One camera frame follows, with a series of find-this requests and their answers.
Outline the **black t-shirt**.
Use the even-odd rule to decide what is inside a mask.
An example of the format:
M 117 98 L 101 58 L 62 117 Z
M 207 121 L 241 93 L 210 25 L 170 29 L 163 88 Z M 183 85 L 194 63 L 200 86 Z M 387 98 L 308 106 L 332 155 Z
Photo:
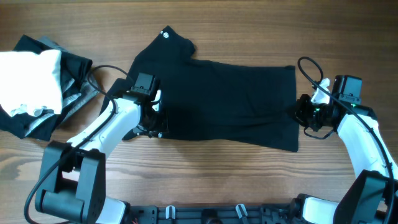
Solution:
M 171 27 L 134 59 L 128 77 L 117 79 L 109 94 L 130 89 L 140 73 L 160 81 L 168 113 L 164 139 L 227 139 L 290 152 L 299 148 L 293 120 L 297 99 L 293 65 L 248 67 L 197 60 L 193 42 Z

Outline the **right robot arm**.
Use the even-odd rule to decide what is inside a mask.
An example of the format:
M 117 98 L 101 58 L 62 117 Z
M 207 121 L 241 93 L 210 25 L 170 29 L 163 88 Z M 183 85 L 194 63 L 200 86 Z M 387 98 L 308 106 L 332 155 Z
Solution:
M 306 196 L 299 219 L 305 223 L 397 223 L 397 165 L 389 154 L 374 111 L 361 105 L 362 80 L 338 75 L 303 94 L 295 117 L 304 128 L 331 127 L 343 141 L 356 180 L 340 202 Z

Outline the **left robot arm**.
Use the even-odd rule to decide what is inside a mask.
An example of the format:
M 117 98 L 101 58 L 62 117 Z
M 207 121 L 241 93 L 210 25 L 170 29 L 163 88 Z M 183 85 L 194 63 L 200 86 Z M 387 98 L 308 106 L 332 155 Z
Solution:
M 151 138 L 167 129 L 159 85 L 155 76 L 138 74 L 84 131 L 45 148 L 34 188 L 38 212 L 68 223 L 131 222 L 129 204 L 106 195 L 106 160 L 123 138 Z

